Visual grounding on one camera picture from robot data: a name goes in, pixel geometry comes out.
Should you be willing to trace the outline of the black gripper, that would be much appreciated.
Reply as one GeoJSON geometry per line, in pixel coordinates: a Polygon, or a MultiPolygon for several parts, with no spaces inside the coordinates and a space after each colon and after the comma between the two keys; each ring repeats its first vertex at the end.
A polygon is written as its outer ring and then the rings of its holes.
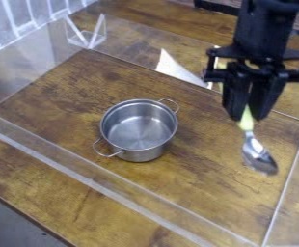
{"type": "Polygon", "coordinates": [[[287,49],[299,14],[299,0],[243,0],[230,46],[207,51],[205,80],[223,82],[222,105],[231,119],[242,120],[249,101],[257,121],[267,118],[286,82],[299,82],[299,50],[287,49]],[[217,58],[237,59],[217,69],[217,58]]]}

